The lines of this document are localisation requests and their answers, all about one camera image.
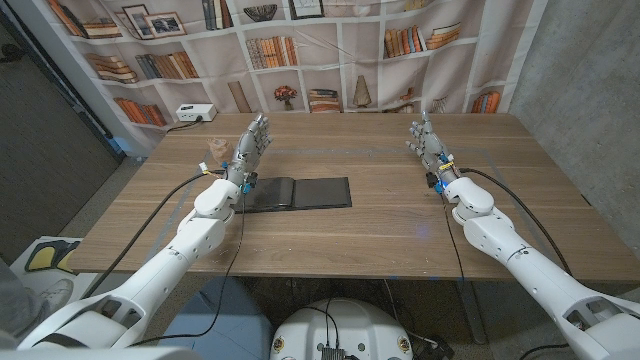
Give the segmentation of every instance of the book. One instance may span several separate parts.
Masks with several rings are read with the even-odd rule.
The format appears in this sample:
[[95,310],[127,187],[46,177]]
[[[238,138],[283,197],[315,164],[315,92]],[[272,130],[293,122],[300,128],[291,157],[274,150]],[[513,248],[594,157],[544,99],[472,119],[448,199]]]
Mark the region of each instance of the book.
[[116,104],[118,104],[118,106],[120,107],[120,109],[122,109],[122,112],[124,112],[124,114],[127,115],[127,117],[129,119],[131,119],[131,116],[129,115],[128,110],[124,107],[123,99],[122,98],[113,98],[113,101],[115,101]]
[[101,61],[104,63],[117,63],[120,62],[120,58],[117,56],[102,56],[97,54],[89,53],[86,55],[87,59],[92,61]]
[[487,101],[487,113],[494,114],[498,110],[500,104],[500,93],[497,91],[489,91],[489,100]]
[[411,36],[413,38],[413,46],[416,48],[416,52],[423,51],[424,49],[420,46],[420,39],[418,38],[418,26],[413,25],[413,28],[411,28]]
[[102,65],[97,65],[96,64],[96,69],[100,70],[100,71],[108,71],[114,74],[126,74],[126,73],[130,73],[133,72],[128,66],[123,66],[120,68],[112,68],[109,66],[102,66]]
[[162,63],[160,67],[162,68],[163,71],[166,72],[167,74],[166,78],[175,79],[176,74],[173,71],[173,64],[171,63],[171,60],[169,60],[169,57],[166,55],[158,55],[157,59],[159,59],[160,62]]
[[292,47],[291,47],[291,52],[293,53],[293,57],[294,57],[294,63],[296,65],[300,65],[300,55],[298,54],[298,43],[296,42],[296,38],[291,38],[291,43],[292,43]]
[[180,78],[186,79],[187,76],[184,74],[184,72],[182,72],[182,69],[180,68],[180,65],[178,65],[178,62],[176,61],[176,58],[173,56],[173,54],[169,55],[169,60],[171,60],[171,63],[173,64],[173,67],[178,73],[178,75],[180,76]]
[[407,30],[407,42],[409,43],[409,52],[416,52],[416,48],[413,44],[413,30],[411,28],[408,28]]
[[131,122],[134,123],[138,123],[138,124],[144,124],[143,120],[139,117],[138,112],[136,110],[135,107],[135,103],[131,100],[127,100],[127,99],[123,99],[122,100],[123,105],[125,106],[125,108],[128,110],[128,116],[129,116],[129,120]]
[[191,73],[191,76],[193,76],[194,78],[199,78],[200,76],[198,75],[196,68],[193,66],[193,63],[191,62],[189,55],[187,55],[187,53],[183,51],[180,53],[180,56],[182,56],[182,60],[184,61],[185,65],[187,65],[188,70]]
[[264,53],[262,52],[262,45],[260,45],[260,40],[251,40],[251,49],[253,50],[253,54],[256,58],[256,63],[258,64],[257,68],[265,69],[267,67],[267,64],[264,58]]
[[411,54],[411,48],[409,47],[409,36],[407,35],[407,29],[402,30],[402,49],[405,55]]
[[273,38],[271,38],[271,41],[273,42],[273,48],[276,51],[276,61],[278,62],[278,66],[284,66],[284,58],[282,57],[282,49],[280,48],[280,38],[277,36],[274,36]]
[[82,36],[80,29],[69,19],[67,15],[65,15],[64,11],[60,7],[60,4],[56,0],[49,0],[49,6],[51,10],[58,16],[58,18],[62,21],[62,23],[67,27],[67,30],[71,33],[71,35]]
[[267,54],[265,54],[264,49],[262,48],[262,41],[260,39],[254,39],[253,44],[258,51],[258,57],[260,58],[260,64],[262,65],[260,68],[266,69],[268,67],[266,57]]
[[309,105],[312,105],[312,106],[313,106],[313,105],[335,105],[335,106],[340,107],[340,104],[338,103],[338,99],[337,99],[337,98],[332,98],[332,99],[335,99],[336,101],[329,101],[329,100],[326,100],[326,101],[314,100],[314,101],[309,102]]
[[184,74],[185,78],[187,78],[187,79],[192,78],[191,74],[189,73],[189,70],[187,70],[187,65],[182,60],[182,56],[180,56],[180,53],[179,52],[173,53],[173,54],[171,54],[171,56],[173,56],[173,59],[175,60],[176,64],[178,65],[178,68],[180,69],[182,74]]
[[140,106],[142,106],[142,111],[144,111],[144,113],[149,117],[149,120],[151,120],[151,124],[155,126],[159,126],[158,122],[156,121],[156,117],[154,116],[151,110],[151,105],[140,105]]
[[178,79],[178,80],[182,79],[182,77],[180,77],[180,74],[178,73],[178,69],[176,69],[175,65],[173,65],[170,55],[162,55],[162,58],[164,59],[165,64],[169,68],[169,72],[171,73],[171,78]]
[[162,61],[161,56],[151,55],[151,59],[153,59],[153,65],[156,67],[156,69],[158,69],[158,72],[160,73],[160,77],[164,79],[171,78],[171,76],[169,75],[169,72],[167,71],[166,65]]
[[265,53],[265,58],[267,59],[267,66],[270,68],[278,67],[278,63],[275,58],[275,51],[271,47],[271,41],[268,39],[264,40],[264,44],[267,48],[267,52]]
[[146,111],[144,111],[144,107],[143,105],[140,105],[138,103],[135,103],[136,107],[138,108],[138,112],[139,114],[142,115],[142,119],[146,121],[147,124],[151,124],[151,125],[155,125],[153,123],[153,121],[151,120],[151,117],[149,116],[149,114],[147,114]]
[[433,35],[442,35],[460,28],[460,23],[433,29]]
[[484,113],[486,111],[488,99],[489,99],[489,95],[482,95],[482,106],[480,108],[481,113]]
[[153,58],[153,55],[145,54],[145,55],[142,55],[142,57],[147,62],[147,64],[149,64],[149,68],[153,71],[156,78],[162,78],[162,74],[160,73],[160,69],[158,69],[158,65],[156,64],[156,61]]
[[309,91],[309,94],[311,94],[311,95],[333,95],[333,96],[338,96],[338,92],[336,90],[329,90],[329,89],[311,89]]
[[285,49],[287,49],[287,58],[289,59],[289,65],[294,66],[296,63],[293,56],[293,41],[291,40],[291,38],[285,38],[284,45]]
[[125,113],[125,115],[127,115],[127,117],[129,118],[129,121],[137,122],[135,115],[133,114],[133,112],[131,111],[131,108],[129,107],[129,100],[126,100],[123,98],[114,98],[114,100],[118,105],[120,105],[120,108]]
[[396,30],[391,30],[391,44],[393,46],[393,56],[400,56],[400,49],[398,48],[398,37],[396,36]]
[[273,58],[273,60],[271,60],[271,62],[273,63],[273,67],[280,66],[278,53],[276,52],[276,41],[274,41],[273,38],[269,39],[269,49],[271,51],[271,57]]
[[287,52],[287,43],[284,39],[284,36],[280,36],[278,38],[280,41],[280,50],[282,50],[282,59],[284,60],[284,66],[291,66],[291,61],[289,61],[289,53]]
[[202,0],[202,12],[204,13],[204,25],[207,30],[215,30],[211,22],[211,13],[209,12],[209,0]]
[[391,42],[391,30],[384,32],[384,47],[387,49],[387,57],[392,58],[396,56],[393,52],[393,43]]
[[138,65],[140,66],[140,69],[144,73],[144,76],[147,79],[155,78],[155,74],[152,74],[152,70],[147,67],[147,63],[144,61],[144,58],[142,57],[142,55],[136,55],[135,58],[136,58],[136,61],[138,62]]
[[82,23],[80,22],[80,20],[78,20],[78,18],[75,15],[73,15],[71,10],[69,10],[69,8],[64,5],[60,5],[60,9],[62,9],[62,12],[67,16],[67,18],[69,18],[69,20],[71,20],[71,22],[78,28],[82,37],[88,39],[89,34],[87,34],[87,31],[84,29],[84,26],[82,26]]
[[458,28],[456,30],[453,30],[453,31],[450,31],[448,33],[442,34],[442,35],[432,35],[431,39],[429,39],[428,41],[432,41],[432,42],[442,41],[442,40],[446,40],[446,39],[448,39],[450,37],[453,37],[453,36],[456,36],[456,35],[459,35],[459,34],[460,34],[460,28]]
[[154,115],[156,116],[156,118],[158,119],[158,122],[160,123],[160,125],[166,126],[167,122],[164,120],[164,116],[162,116],[162,113],[160,112],[160,108],[158,107],[158,105],[152,105],[151,109]]
[[216,11],[216,29],[224,29],[222,25],[222,4],[221,0],[213,0],[213,5],[215,6]]
[[229,14],[229,7],[226,0],[220,0],[220,8],[222,9],[222,27],[230,28],[233,26],[233,20],[231,14]]
[[189,56],[187,56],[186,52],[178,51],[171,55],[173,55],[173,57],[176,59],[176,62],[178,63],[178,66],[182,70],[182,73],[184,74],[184,76],[186,76],[188,79],[197,78],[195,72],[191,70],[190,62],[187,61]]
[[418,28],[418,41],[420,41],[420,48],[422,49],[422,51],[425,50],[423,44],[424,44],[424,37],[422,36],[422,31],[420,31],[420,28]]
[[402,43],[402,30],[396,30],[396,37],[398,38],[398,50],[400,55],[404,55],[404,44]]
[[117,26],[110,27],[87,27],[85,25],[85,31],[87,32],[87,36],[91,38],[92,36],[107,36],[111,35],[111,37],[119,37],[122,36],[120,34],[120,29]]
[[476,101],[473,102],[473,107],[471,108],[472,113],[480,112],[480,105],[482,104],[482,96],[476,98]]

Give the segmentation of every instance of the power outlet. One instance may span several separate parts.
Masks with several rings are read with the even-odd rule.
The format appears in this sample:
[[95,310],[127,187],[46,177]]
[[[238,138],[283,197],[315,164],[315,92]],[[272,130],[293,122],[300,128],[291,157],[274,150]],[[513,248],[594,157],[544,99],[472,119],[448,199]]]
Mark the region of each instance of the power outlet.
[[202,116],[202,121],[213,121],[217,113],[213,104],[182,104],[176,110],[178,120],[183,122],[196,121],[198,116]]

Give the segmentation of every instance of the black cable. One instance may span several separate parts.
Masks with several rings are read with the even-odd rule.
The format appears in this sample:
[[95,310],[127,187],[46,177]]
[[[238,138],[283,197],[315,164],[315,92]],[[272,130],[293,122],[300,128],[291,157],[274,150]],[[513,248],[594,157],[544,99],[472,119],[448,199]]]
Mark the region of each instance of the black cable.
[[545,229],[544,226],[542,225],[542,223],[538,220],[538,218],[536,218],[536,216],[533,215],[533,213],[531,212],[531,210],[529,210],[527,205],[525,205],[524,202],[522,202],[522,200],[520,200],[518,195],[516,195],[513,191],[511,191],[511,189],[509,189],[506,185],[502,184],[500,181],[494,179],[493,177],[483,173],[482,171],[479,171],[479,170],[476,170],[476,169],[470,169],[470,168],[460,168],[458,170],[460,170],[461,173],[471,172],[471,173],[475,173],[475,174],[478,174],[480,176],[483,176],[483,177],[487,178],[488,180],[490,180],[491,182],[493,182],[494,184],[498,185],[500,188],[502,188],[502,190],[506,191],[507,194],[511,195],[511,197],[520,206],[522,206],[522,208],[527,213],[527,215],[529,215],[529,217],[531,217],[531,220],[533,220],[533,222],[536,223],[538,228],[540,228],[540,231],[542,231],[544,236],[547,238],[547,240],[549,241],[549,244],[551,244],[551,247],[553,248],[553,251],[556,252],[556,255],[558,255],[558,258],[560,259],[560,262],[562,262],[562,266],[564,267],[564,271],[567,274],[573,276],[573,274],[571,273],[571,270],[569,269],[569,264],[567,264],[567,261],[564,259],[564,256],[562,255],[562,252],[560,252],[560,249],[556,245],[555,241],[553,241],[553,239],[551,238],[551,235],[549,235],[549,232],[547,232],[547,229]]
[[566,348],[569,347],[569,344],[557,344],[557,345],[542,345],[542,346],[538,346],[535,347],[531,350],[528,350],[527,352],[525,352],[524,354],[522,354],[522,356],[520,356],[520,360],[524,360],[524,358],[526,358],[528,355],[533,354],[536,351],[540,351],[540,350],[544,350],[544,349],[562,349],[562,348]]
[[[329,297],[329,301],[327,301],[327,308],[324,312],[324,321],[327,323],[327,347],[329,346],[329,304],[331,303],[332,297]],[[338,348],[338,340],[336,338],[336,349]]]
[[453,240],[453,232],[451,231],[451,224],[449,223],[449,213],[447,212],[447,203],[444,201],[444,196],[440,194],[442,200],[442,208],[444,209],[444,218],[447,219],[447,228],[449,229],[449,236],[451,236],[451,243],[453,243],[453,249],[456,251],[456,257],[458,258],[458,266],[460,266],[460,276],[462,277],[462,286],[464,286],[464,270],[462,270],[462,261],[460,260],[460,253],[458,252],[458,246],[455,240]]
[[198,117],[196,118],[196,121],[190,122],[190,123],[188,123],[186,125],[182,125],[182,126],[171,128],[171,129],[167,130],[167,134],[172,132],[172,131],[175,131],[175,130],[181,130],[181,129],[184,129],[184,128],[188,128],[188,127],[194,126],[195,124],[199,124],[201,122],[202,122],[202,115],[198,115]]
[[216,310],[216,315],[213,317],[213,321],[211,322],[211,325],[209,325],[209,327],[207,328],[207,330],[198,333],[198,334],[174,334],[174,335],[165,335],[165,336],[156,336],[154,338],[150,338],[150,339],[146,339],[146,340],[142,340],[142,341],[138,341],[137,343],[133,343],[129,346],[139,346],[142,344],[146,344],[152,341],[159,341],[159,340],[165,340],[165,339],[175,339],[175,338],[193,338],[193,337],[200,337],[203,335],[206,335],[209,331],[211,331],[211,329],[213,329],[213,326],[216,324],[216,321],[218,320],[218,316],[220,315],[220,309],[222,309],[222,295],[224,294],[224,286],[227,284],[227,279],[229,278],[229,271],[231,271],[231,267],[233,266],[233,263],[236,261],[236,258],[238,257],[238,253],[240,252],[240,246],[242,245],[242,238],[244,237],[244,207],[245,207],[245,199],[246,196],[242,197],[242,227],[240,230],[240,242],[238,243],[238,249],[236,250],[235,255],[233,255],[233,259],[231,259],[231,263],[229,264],[229,267],[227,268],[227,272],[225,272],[224,274],[224,280],[222,280],[222,287],[220,288],[220,296],[218,297],[218,309]]
[[313,306],[303,306],[303,307],[301,307],[301,309],[311,309],[311,310],[315,310],[315,311],[320,311],[321,313],[323,313],[326,316],[328,316],[329,319],[331,319],[331,321],[333,322],[333,327],[336,329],[336,349],[337,349],[338,346],[340,345],[340,337],[338,336],[338,325],[336,325],[336,321],[333,319],[333,316],[331,316],[331,314],[329,314],[327,311],[320,310],[320,309],[318,309],[316,307],[313,307]]
[[127,254],[127,252],[129,252],[129,249],[131,249],[131,247],[133,246],[133,244],[135,244],[135,242],[138,240],[138,238],[140,237],[140,234],[142,234],[142,232],[144,231],[144,229],[147,228],[147,225],[149,225],[149,223],[151,222],[151,220],[153,220],[153,218],[158,214],[158,211],[160,211],[160,209],[162,208],[162,206],[164,206],[164,204],[167,202],[167,200],[169,200],[169,198],[171,198],[171,196],[173,194],[175,194],[178,190],[180,190],[182,187],[184,187],[185,185],[187,185],[188,183],[199,179],[203,176],[205,176],[207,174],[202,173],[202,174],[198,174],[196,176],[191,177],[190,179],[185,180],[182,184],[178,185],[175,189],[171,190],[171,192],[169,194],[167,194],[167,196],[164,197],[164,199],[160,202],[160,204],[158,204],[158,206],[156,207],[155,210],[153,210],[153,212],[151,213],[151,215],[149,215],[149,217],[147,218],[147,220],[144,222],[144,224],[142,224],[142,226],[140,227],[140,229],[138,230],[138,232],[136,232],[136,234],[133,236],[133,238],[131,238],[131,240],[129,241],[129,243],[127,244],[127,246],[125,246],[124,249],[122,249],[122,251],[120,252],[120,255],[118,255],[118,257],[113,261],[113,263],[111,263],[111,265],[107,268],[107,270],[100,275],[100,278],[98,278],[98,281],[96,281],[91,288],[89,288],[89,290],[87,290],[87,292],[84,294],[84,296],[82,297],[82,299],[86,299],[89,296],[91,296],[91,294],[93,294],[96,289],[100,286],[100,284],[102,284],[104,282],[104,280],[107,278],[107,276],[109,276],[109,274],[111,274],[111,272],[113,271],[113,269],[116,268],[116,266],[118,266],[118,264],[120,263],[120,261],[122,260],[122,258],[124,258],[124,256]]

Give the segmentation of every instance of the white robotic arm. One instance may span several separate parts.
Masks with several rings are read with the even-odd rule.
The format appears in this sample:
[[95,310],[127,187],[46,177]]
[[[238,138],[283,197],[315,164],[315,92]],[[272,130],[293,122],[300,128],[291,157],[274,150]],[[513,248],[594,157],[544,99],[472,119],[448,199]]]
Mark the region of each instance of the white robotic arm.
[[247,178],[271,142],[262,114],[242,134],[234,159],[195,200],[195,208],[178,226],[177,235],[122,286],[60,309],[19,345],[29,348],[124,348],[140,340],[151,317],[187,270],[217,248],[234,215],[231,205],[248,192]]
[[511,220],[494,206],[491,194],[461,177],[453,156],[432,132],[431,121],[413,124],[422,159],[436,191],[451,203],[453,218],[471,245],[504,265],[556,323],[581,359],[637,359],[640,354],[640,304],[591,290],[529,245]]

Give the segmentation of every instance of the black book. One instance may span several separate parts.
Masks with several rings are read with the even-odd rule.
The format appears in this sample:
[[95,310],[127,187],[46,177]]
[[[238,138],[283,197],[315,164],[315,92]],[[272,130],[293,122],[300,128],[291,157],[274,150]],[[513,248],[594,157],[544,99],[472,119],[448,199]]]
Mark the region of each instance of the black book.
[[71,20],[71,22],[73,22],[73,24],[78,27],[78,29],[82,33],[82,37],[85,39],[88,39],[89,34],[87,33],[87,30],[84,28],[84,26],[82,26],[82,23],[80,22],[80,20],[78,20],[78,18],[75,15],[73,15],[71,10],[69,10],[69,8],[64,5],[60,5],[60,8],[62,9],[62,12],[65,15],[67,15],[69,20]]

